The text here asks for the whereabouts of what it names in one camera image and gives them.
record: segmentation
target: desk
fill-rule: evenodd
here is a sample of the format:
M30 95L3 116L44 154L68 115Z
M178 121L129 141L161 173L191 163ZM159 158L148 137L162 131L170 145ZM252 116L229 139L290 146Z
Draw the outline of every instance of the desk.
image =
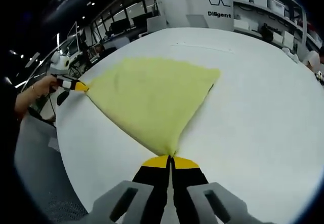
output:
M223 30L158 31L104 58L90 82L125 57L161 56L221 70L221 77L180 137L178 156L199 164L243 199L261 221L286 224L307 207L324 165L324 91L314 74L282 50ZM57 108L66 172L87 209L154 155L72 92Z

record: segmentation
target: white table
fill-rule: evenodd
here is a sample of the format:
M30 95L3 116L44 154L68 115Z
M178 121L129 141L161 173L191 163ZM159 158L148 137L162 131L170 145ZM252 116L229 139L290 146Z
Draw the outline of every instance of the white table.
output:
M324 90L280 49L215 29L165 29L112 53L81 80L125 57L162 56L217 67L221 77L180 138L178 156L199 164L243 199L261 221L290 223L307 207L324 166ZM57 108L59 146L71 184L87 209L154 154L71 92Z

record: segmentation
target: yellow cloth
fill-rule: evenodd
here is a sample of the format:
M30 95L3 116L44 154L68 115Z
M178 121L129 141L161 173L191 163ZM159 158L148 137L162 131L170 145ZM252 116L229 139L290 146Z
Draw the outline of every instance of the yellow cloth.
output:
M219 76L218 69L184 61L129 58L95 78L87 95L139 143L173 156L182 130Z

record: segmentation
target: human hand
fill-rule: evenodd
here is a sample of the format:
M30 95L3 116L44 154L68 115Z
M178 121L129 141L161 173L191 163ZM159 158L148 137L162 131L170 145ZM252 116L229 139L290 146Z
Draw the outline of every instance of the human hand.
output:
M48 95L51 87L55 90L58 88L57 81L54 76L45 76L33 84L33 90L37 96Z

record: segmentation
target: bracelet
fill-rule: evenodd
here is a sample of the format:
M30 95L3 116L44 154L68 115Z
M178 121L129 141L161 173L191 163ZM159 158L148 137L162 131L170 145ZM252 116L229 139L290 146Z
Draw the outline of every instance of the bracelet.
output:
M32 85L31 88L32 88L33 92L36 94L36 96L37 96L38 98L40 98L41 96L38 96L38 94L36 93L35 88L34 88L34 85Z

